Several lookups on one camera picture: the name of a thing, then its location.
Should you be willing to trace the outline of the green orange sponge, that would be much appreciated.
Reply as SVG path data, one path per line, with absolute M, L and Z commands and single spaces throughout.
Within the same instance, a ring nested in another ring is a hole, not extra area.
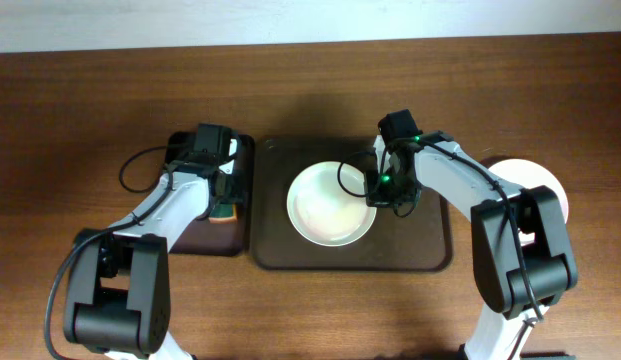
M 237 206 L 235 204 L 216 204 L 208 216 L 208 221 L 216 224 L 237 222 Z

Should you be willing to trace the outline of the white plate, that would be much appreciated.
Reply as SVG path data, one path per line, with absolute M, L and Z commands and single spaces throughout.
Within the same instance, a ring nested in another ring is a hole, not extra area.
M 558 197 L 564 222 L 568 222 L 569 202 L 567 193 L 559 180 L 543 166 L 524 159 L 506 159 L 497 161 L 488 169 L 495 175 L 525 188 L 539 186 L 549 187 Z
M 372 227 L 376 209 L 355 195 L 364 190 L 357 168 L 325 161 L 302 170 L 292 181 L 286 210 L 294 229 L 324 247 L 341 247 L 362 238 Z

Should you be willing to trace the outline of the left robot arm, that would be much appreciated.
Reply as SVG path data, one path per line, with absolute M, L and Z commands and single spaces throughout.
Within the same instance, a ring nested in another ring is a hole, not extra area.
M 68 281 L 63 333 L 110 359 L 189 359 L 169 332 L 169 253 L 188 226 L 222 204 L 244 205 L 252 137 L 214 124 L 177 133 L 163 146 L 145 199 L 104 229 L 81 230 L 53 281 Z

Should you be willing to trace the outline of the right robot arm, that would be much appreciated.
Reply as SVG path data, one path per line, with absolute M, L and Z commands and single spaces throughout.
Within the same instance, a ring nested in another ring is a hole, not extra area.
M 372 207 L 415 207 L 423 189 L 442 196 L 471 224 L 474 281 L 484 305 L 461 359 L 518 359 L 532 330 L 578 280 L 556 193 L 503 179 L 450 135 L 424 133 L 410 111 L 387 114 L 367 172 Z

